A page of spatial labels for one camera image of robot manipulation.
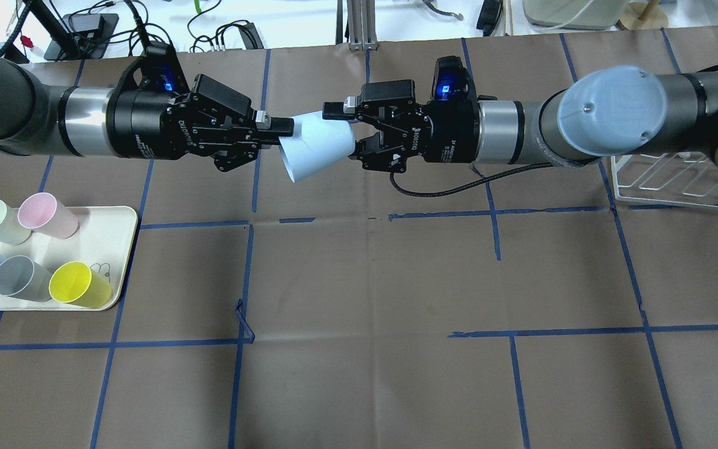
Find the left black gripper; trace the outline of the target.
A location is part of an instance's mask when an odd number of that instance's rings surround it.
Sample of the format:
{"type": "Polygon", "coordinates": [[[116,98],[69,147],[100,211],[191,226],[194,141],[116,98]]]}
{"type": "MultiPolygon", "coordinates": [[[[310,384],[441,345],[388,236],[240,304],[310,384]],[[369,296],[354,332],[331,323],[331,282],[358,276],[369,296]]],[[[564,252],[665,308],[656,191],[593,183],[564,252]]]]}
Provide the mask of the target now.
{"type": "Polygon", "coordinates": [[[151,42],[125,69],[107,102],[107,137],[118,157],[177,161],[211,157],[231,171],[259,155],[267,138],[294,135],[294,119],[254,110],[250,97],[198,74],[187,83],[176,51],[151,42]]]}

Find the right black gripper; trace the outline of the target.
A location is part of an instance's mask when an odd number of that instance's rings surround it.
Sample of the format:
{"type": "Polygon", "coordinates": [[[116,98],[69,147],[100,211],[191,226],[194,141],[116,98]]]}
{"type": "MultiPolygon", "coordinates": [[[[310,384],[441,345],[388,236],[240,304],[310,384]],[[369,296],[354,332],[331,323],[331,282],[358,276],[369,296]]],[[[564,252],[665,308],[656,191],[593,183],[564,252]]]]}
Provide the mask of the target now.
{"type": "Polygon", "coordinates": [[[359,120],[376,133],[356,140],[351,161],[364,170],[404,173],[410,157],[469,164],[478,153],[481,112],[475,83],[458,56],[436,60],[431,97],[419,104],[413,80],[372,82],[358,97],[324,102],[323,120],[359,120]]]}

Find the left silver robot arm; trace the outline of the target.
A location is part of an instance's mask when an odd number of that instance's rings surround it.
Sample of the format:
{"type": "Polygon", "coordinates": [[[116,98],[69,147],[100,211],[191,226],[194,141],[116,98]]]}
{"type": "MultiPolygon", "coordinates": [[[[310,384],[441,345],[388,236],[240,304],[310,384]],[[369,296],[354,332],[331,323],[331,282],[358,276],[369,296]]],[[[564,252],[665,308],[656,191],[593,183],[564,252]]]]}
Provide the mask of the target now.
{"type": "Polygon", "coordinates": [[[46,85],[0,58],[0,152],[177,161],[211,157],[220,171],[291,137],[291,118],[199,74],[188,85],[176,51],[150,42],[114,88],[46,85]]]}

